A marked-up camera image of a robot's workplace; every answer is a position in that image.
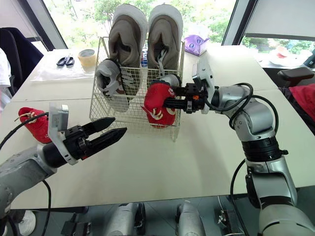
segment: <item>purple tissue box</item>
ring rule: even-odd
[[[186,52],[200,56],[207,50],[209,38],[203,39],[198,35],[189,35],[184,41]]]

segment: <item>white shirt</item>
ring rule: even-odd
[[[11,86],[11,66],[4,51],[0,48],[0,113],[12,98],[8,87]]]

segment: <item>red shoe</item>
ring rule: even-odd
[[[150,85],[144,99],[142,109],[147,113],[149,123],[172,125],[175,121],[175,109],[163,107],[167,98],[174,98],[175,93],[167,83],[157,82]],[[155,128],[165,128],[163,125],[152,125]]]
[[[44,113],[41,110],[36,110],[34,108],[22,107],[19,110],[20,121],[24,122],[29,118],[37,116]],[[33,134],[34,138],[43,144],[50,143],[51,140],[48,136],[48,120],[47,116],[37,118],[25,125],[26,128]]]

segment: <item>wire basket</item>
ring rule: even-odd
[[[109,58],[107,43],[107,37],[100,37],[97,53],[97,66],[103,60]],[[165,70],[165,74],[176,74],[179,76],[181,81],[183,81],[184,48],[185,43],[182,42],[178,63],[179,70]],[[143,66],[145,64],[146,62],[142,59],[141,65]],[[159,70],[148,69],[147,67],[121,67],[121,73],[122,75],[132,74],[133,77],[136,75],[139,90],[123,84],[127,95],[113,95],[109,98],[104,96],[98,89],[96,77],[94,77],[93,94],[90,107],[91,121],[95,121],[103,117],[115,117],[116,120],[112,124],[111,128],[127,127],[128,132],[170,136],[175,142],[180,128],[181,110],[176,109],[175,121],[172,125],[161,125],[149,123],[147,115],[142,109],[148,85],[153,80],[160,79]]]

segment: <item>red cloth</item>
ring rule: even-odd
[[[27,119],[37,116],[39,114],[42,114],[44,112],[41,110],[36,110],[34,108],[29,108],[29,107],[22,107],[19,110],[19,116],[23,114],[27,114],[27,113],[31,113],[32,115],[25,115],[25,116],[20,117],[21,122],[24,122]],[[28,123],[25,126],[33,134],[34,138],[36,138],[41,143],[47,144],[51,142],[48,136],[47,116],[37,118],[34,123]]]
[[[147,113],[147,118],[153,124],[172,125],[175,121],[175,109],[163,107],[164,100],[174,98],[175,93],[166,83],[154,83],[148,88],[142,109]]]
[[[315,121],[315,84],[289,87],[289,89],[297,103]]]

